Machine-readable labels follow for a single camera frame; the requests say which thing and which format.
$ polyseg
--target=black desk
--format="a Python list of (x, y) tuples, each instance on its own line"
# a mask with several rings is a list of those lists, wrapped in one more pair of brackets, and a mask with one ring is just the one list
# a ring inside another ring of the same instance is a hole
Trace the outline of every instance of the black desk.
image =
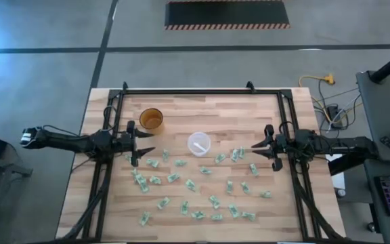
[(387, 215), (383, 199), (379, 195), (374, 181), (374, 177), (377, 176), (390, 176), (390, 162), (386, 163), (376, 160), (366, 160), (364, 165), (380, 231), (382, 232), (385, 242), (390, 243), (390, 216)]
[(366, 177), (370, 186), (372, 202), (380, 231), (386, 243), (390, 244), (390, 216), (387, 215), (383, 199), (375, 187), (374, 177), (390, 176), (390, 149), (380, 142), (383, 136), (390, 137), (390, 76), (384, 84), (375, 84), (368, 73), (356, 75), (364, 103), (366, 117), (370, 126), (372, 140), (378, 149), (380, 160), (366, 160)]

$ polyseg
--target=wooden table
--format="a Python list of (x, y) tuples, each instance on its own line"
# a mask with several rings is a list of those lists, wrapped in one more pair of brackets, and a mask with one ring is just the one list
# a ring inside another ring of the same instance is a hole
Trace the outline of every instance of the wooden table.
[[(102, 111), (106, 106), (108, 91), (91, 91), (83, 134), (91, 134), (102, 127)], [(309, 90), (293, 88), (292, 92), (300, 128), (317, 129)], [(134, 120), (139, 125), (141, 112), (152, 107), (161, 110), (165, 116), (165, 130), (160, 136), (137, 139), (138, 148), (156, 147), (156, 150), (139, 160), (138, 169), (147, 179), (151, 176), (159, 177), (162, 186), (148, 182), (150, 192), (143, 194), (139, 185), (133, 182), (130, 163), (124, 157), (117, 157), (112, 170), (102, 241), (301, 241), (286, 156), (283, 155), (284, 168), (273, 172), (269, 159), (250, 153), (249, 150), (251, 145), (264, 139), (263, 129), (266, 124), (272, 124), (278, 133), (280, 115), (275, 96), (125, 96), (120, 129), (125, 128), (128, 120)], [(188, 136), (195, 131), (207, 133), (212, 141), (210, 151), (202, 158), (192, 156), (187, 147)], [(240, 146), (246, 148), (246, 156), (233, 163), (230, 153), (233, 148)], [(170, 152), (168, 163), (162, 160), (164, 148)], [(225, 153), (227, 158), (216, 165), (214, 158), (220, 153)], [(146, 159), (149, 158), (158, 159), (159, 167), (155, 169), (147, 166)], [(77, 155), (74, 166), (85, 159), (85, 155)], [(189, 163), (185, 167), (176, 167), (173, 164), (176, 159)], [(258, 177), (251, 173), (250, 163), (257, 166)], [(334, 229), (345, 235), (327, 163), (318, 159), (310, 164), (309, 174), (316, 205)], [(86, 163), (71, 175), (57, 237), (66, 234), (85, 210), (93, 165), (92, 162)], [(213, 173), (201, 174), (201, 166), (208, 167)], [(175, 172), (181, 175), (180, 179), (168, 183), (167, 175)], [(196, 192), (186, 188), (188, 178), (195, 182), (198, 188)], [(226, 193), (227, 180), (234, 183), (230, 195)], [(243, 193), (240, 185), (243, 181), (248, 184), (251, 194)], [(259, 197), (260, 192), (265, 190), (272, 193), (272, 198)], [(208, 200), (211, 195), (221, 201), (218, 210), (214, 210)], [(171, 202), (159, 210), (156, 205), (164, 197), (169, 197)], [(190, 212), (203, 211), (208, 217), (195, 220), (190, 215), (181, 215), (180, 205), (183, 200), (189, 201)], [(243, 218), (233, 219), (228, 209), (231, 203), (239, 211), (256, 213), (257, 219), (254, 222)], [(139, 225), (143, 211), (152, 213), (145, 227)], [(223, 221), (212, 221), (210, 216), (215, 213), (223, 214)], [(92, 232), (95, 230), (95, 217)], [(308, 229), (311, 229), (307, 211), (306, 219)]]

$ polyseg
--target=clear plastic bowl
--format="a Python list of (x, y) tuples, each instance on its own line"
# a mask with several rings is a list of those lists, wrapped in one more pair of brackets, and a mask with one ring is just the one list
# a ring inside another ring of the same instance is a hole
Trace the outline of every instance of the clear plastic bowl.
[[(195, 146), (194, 143), (198, 143), (201, 147), (205, 149), (203, 151), (201, 148)], [(208, 153), (211, 146), (210, 137), (203, 132), (195, 132), (188, 138), (188, 148), (191, 153), (197, 157), (202, 157)]]

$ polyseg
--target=yellow extension cord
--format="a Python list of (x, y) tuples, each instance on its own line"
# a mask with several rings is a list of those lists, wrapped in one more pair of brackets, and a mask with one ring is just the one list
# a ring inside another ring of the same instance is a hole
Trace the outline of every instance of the yellow extension cord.
[[(326, 77), (315, 77), (315, 76), (311, 76), (311, 75), (304, 75), (304, 76), (302, 76), (302, 77), (299, 78), (299, 87), (302, 87), (302, 80), (303, 80), (304, 78), (315, 79), (315, 80), (318, 80), (318, 81), (319, 81), (319, 80), (322, 80), (322, 81), (325, 81), (325, 82), (326, 82), (327, 84), (329, 84), (329, 85), (334, 85), (334, 84), (335, 84), (335, 81), (334, 81), (334, 79), (333, 79), (332, 74), (329, 74), (329, 75), (326, 76)], [(353, 108), (348, 109), (347, 111), (345, 111), (345, 114), (344, 114), (341, 118), (339, 118), (339, 119), (338, 119), (337, 121), (335, 121), (335, 122), (332, 122), (332, 121), (330, 120), (329, 116), (328, 116), (328, 113), (326, 112), (326, 108), (320, 103), (321, 100), (317, 100), (317, 99), (315, 99), (313, 96), (312, 96), (311, 98), (312, 98), (312, 100), (314, 100), (314, 102), (317, 102), (318, 105), (320, 105), (320, 108), (322, 109), (322, 111), (323, 111), (324, 115), (326, 116), (326, 119), (329, 121), (329, 123), (339, 123), (339, 122), (341, 122), (341, 121), (347, 116), (347, 113), (349, 113), (350, 111), (352, 111), (354, 108), (357, 108), (357, 107), (359, 107), (359, 106), (362, 105), (362, 103), (359, 103), (358, 105), (354, 106)]]

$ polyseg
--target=floor mat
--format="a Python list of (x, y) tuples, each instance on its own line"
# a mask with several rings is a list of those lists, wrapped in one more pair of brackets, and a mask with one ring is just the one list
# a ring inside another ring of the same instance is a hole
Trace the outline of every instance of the floor mat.
[(170, 1), (166, 30), (283, 29), (290, 28), (281, 0)]

